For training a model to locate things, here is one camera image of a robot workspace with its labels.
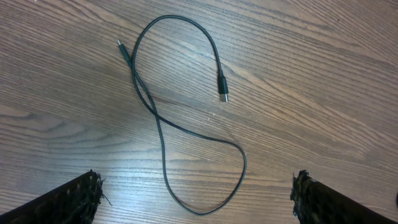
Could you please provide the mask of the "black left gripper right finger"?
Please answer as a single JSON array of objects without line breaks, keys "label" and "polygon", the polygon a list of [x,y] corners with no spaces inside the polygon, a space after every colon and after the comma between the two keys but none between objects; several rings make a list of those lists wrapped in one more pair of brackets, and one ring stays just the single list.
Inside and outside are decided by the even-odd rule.
[{"label": "black left gripper right finger", "polygon": [[300,224],[397,224],[315,180],[306,170],[293,177],[290,199]]}]

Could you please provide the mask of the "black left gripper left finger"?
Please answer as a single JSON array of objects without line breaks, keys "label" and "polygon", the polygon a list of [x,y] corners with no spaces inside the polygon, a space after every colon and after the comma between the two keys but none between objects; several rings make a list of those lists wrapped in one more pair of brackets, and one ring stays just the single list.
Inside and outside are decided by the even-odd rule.
[{"label": "black left gripper left finger", "polygon": [[1,224],[92,224],[101,199],[104,180],[87,173],[1,215]]}]

